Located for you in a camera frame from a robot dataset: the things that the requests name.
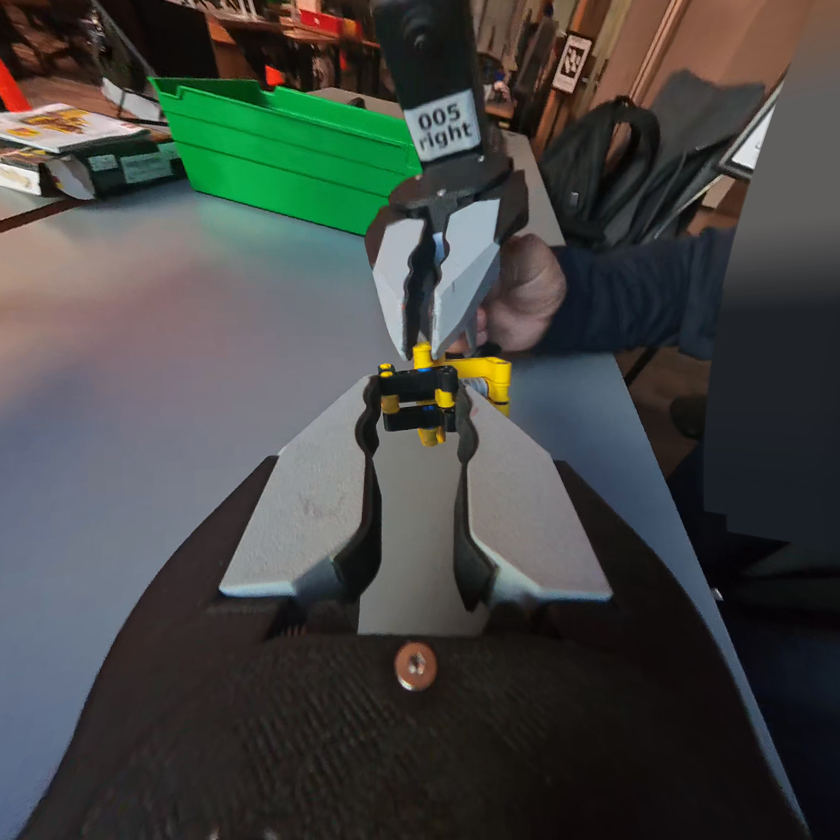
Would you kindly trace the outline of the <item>dark lego box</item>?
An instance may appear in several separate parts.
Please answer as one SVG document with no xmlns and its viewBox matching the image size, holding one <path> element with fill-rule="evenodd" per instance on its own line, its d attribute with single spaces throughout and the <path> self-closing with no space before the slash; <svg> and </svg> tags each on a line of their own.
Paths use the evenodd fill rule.
<svg viewBox="0 0 840 840">
<path fill-rule="evenodd" d="M 151 137 L 59 153 L 2 143 L 2 186 L 33 196 L 96 201 L 185 179 L 175 144 Z"/>
</svg>

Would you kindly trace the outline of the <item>person's lap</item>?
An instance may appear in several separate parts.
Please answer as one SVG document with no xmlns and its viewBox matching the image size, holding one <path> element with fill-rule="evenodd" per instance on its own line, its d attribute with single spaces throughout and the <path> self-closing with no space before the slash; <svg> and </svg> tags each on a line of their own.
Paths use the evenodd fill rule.
<svg viewBox="0 0 840 840">
<path fill-rule="evenodd" d="M 730 532 L 704 444 L 667 480 L 814 838 L 839 837 L 838 551 Z"/>
</svg>

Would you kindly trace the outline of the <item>black backpack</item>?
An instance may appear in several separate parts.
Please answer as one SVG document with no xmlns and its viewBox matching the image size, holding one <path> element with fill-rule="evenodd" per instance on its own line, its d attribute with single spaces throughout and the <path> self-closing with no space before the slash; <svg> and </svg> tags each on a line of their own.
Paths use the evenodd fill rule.
<svg viewBox="0 0 840 840">
<path fill-rule="evenodd" d="M 620 96 L 567 125 L 542 153 L 539 171 L 564 243 L 598 247 L 606 228 L 654 168 L 655 114 Z"/>
</svg>

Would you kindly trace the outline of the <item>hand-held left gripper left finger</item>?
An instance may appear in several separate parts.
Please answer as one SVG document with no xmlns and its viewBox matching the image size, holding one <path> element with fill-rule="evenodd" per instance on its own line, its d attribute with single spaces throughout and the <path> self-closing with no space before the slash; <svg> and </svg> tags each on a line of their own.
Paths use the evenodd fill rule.
<svg viewBox="0 0 840 840">
<path fill-rule="evenodd" d="M 352 603 L 382 558 L 374 377 L 358 380 L 278 454 L 218 585 L 231 598 Z"/>
</svg>

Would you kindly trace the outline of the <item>grey jacket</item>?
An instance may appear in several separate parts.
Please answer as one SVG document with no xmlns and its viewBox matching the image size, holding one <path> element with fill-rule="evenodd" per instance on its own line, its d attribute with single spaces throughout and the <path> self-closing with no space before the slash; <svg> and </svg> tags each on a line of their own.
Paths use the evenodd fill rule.
<svg viewBox="0 0 840 840">
<path fill-rule="evenodd" d="M 722 87 L 689 70 L 672 74 L 651 107 L 660 129 L 653 166 L 608 225 L 606 244 L 637 245 L 683 234 L 719 176 L 719 160 L 764 98 L 760 82 Z"/>
</svg>

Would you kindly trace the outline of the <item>yellow black lego model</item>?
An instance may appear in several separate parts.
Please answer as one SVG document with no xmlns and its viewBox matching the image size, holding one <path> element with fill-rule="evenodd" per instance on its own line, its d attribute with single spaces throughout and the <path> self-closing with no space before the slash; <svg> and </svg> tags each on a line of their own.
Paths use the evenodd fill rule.
<svg viewBox="0 0 840 840">
<path fill-rule="evenodd" d="M 456 430 L 456 398 L 462 386 L 471 388 L 503 416 L 510 414 L 512 366 L 494 344 L 466 357 L 445 353 L 432 355 L 431 344 L 413 348 L 412 367 L 399 371 L 381 364 L 377 380 L 381 395 L 384 429 L 388 432 L 417 431 L 424 447 L 443 444 Z"/>
</svg>

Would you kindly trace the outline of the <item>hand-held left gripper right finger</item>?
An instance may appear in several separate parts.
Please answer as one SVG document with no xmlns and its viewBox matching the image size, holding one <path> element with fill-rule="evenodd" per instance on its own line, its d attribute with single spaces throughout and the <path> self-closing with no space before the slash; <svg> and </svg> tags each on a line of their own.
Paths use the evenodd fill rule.
<svg viewBox="0 0 840 840">
<path fill-rule="evenodd" d="M 613 590 L 551 455 L 471 386 L 455 407 L 455 582 L 468 612 L 609 602 Z"/>
</svg>

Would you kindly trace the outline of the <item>person's right forearm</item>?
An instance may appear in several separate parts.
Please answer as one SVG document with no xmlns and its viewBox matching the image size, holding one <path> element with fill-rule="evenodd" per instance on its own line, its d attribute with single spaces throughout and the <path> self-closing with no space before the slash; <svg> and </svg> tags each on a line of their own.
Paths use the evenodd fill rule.
<svg viewBox="0 0 840 840">
<path fill-rule="evenodd" d="M 554 248 L 566 295 L 537 355 L 676 347 L 710 361 L 736 227 L 603 251 Z"/>
</svg>

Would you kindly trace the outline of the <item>black white marker sign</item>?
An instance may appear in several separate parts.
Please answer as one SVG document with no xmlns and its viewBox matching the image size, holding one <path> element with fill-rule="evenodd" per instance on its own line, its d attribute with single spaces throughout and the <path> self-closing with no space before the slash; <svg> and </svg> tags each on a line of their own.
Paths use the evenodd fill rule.
<svg viewBox="0 0 840 840">
<path fill-rule="evenodd" d="M 571 95 L 574 92 L 581 79 L 593 43 L 593 38 L 571 32 L 567 33 L 552 80 L 553 90 L 566 95 Z"/>
</svg>

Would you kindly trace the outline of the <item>orange safety cone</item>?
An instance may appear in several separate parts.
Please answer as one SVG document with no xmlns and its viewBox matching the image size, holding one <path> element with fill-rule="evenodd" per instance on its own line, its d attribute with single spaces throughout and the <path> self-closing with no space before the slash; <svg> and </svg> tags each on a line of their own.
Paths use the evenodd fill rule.
<svg viewBox="0 0 840 840">
<path fill-rule="evenodd" d="M 1 112 L 26 112 L 31 106 L 11 71 L 0 61 Z"/>
</svg>

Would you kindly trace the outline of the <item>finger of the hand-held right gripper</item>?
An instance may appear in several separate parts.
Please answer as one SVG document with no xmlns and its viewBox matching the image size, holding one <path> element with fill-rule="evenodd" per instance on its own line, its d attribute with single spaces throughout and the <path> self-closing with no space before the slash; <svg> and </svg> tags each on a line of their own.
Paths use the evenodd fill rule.
<svg viewBox="0 0 840 840">
<path fill-rule="evenodd" d="M 429 342 L 436 360 L 463 337 L 469 350 L 476 348 L 478 307 L 499 274 L 496 231 L 500 204 L 498 197 L 483 199 L 449 217 L 444 237 L 448 254 L 439 267 L 430 317 Z"/>
<path fill-rule="evenodd" d="M 404 361 L 411 358 L 421 331 L 426 227 L 419 217 L 377 217 L 371 224 L 375 288 L 387 332 Z"/>
</svg>

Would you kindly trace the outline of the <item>person's right hand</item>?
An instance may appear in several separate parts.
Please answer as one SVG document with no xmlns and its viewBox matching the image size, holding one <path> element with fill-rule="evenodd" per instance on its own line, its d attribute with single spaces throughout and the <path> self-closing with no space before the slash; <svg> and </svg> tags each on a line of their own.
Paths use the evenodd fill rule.
<svg viewBox="0 0 840 840">
<path fill-rule="evenodd" d="M 476 346 L 504 354 L 531 351 L 548 331 L 567 294 L 560 262 L 535 234 L 516 236 L 500 250 L 496 285 L 476 313 Z"/>
</svg>

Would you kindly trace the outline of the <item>green storage bin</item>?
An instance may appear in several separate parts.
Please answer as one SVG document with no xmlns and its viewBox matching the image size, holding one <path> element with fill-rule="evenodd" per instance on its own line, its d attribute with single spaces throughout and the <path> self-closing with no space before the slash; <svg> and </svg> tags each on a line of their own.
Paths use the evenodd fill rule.
<svg viewBox="0 0 840 840">
<path fill-rule="evenodd" d="M 421 172 L 402 119 L 255 80 L 151 77 L 191 187 L 364 235 Z"/>
</svg>

